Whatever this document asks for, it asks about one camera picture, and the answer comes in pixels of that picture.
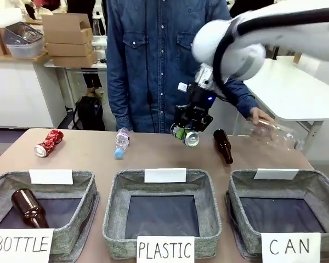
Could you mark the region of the person left hand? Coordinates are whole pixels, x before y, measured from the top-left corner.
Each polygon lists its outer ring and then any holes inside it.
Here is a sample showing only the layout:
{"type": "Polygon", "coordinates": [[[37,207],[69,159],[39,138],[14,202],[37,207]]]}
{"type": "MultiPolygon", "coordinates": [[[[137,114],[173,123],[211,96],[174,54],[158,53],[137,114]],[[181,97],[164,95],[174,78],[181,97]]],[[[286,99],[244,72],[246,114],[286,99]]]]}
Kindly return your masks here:
{"type": "Polygon", "coordinates": [[[255,126],[260,125],[260,121],[265,121],[268,123],[274,122],[274,120],[267,113],[258,107],[253,107],[250,109],[247,120],[252,122],[255,126]]]}

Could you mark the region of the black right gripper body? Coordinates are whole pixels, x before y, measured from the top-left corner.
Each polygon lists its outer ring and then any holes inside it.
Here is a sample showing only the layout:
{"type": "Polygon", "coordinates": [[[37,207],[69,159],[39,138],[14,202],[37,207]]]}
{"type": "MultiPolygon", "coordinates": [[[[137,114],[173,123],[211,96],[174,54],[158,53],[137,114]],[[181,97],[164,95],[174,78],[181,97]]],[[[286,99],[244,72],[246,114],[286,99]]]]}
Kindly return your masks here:
{"type": "Polygon", "coordinates": [[[184,110],[184,118],[194,121],[213,121],[209,109],[215,101],[215,92],[190,83],[187,88],[189,100],[184,110]]]}

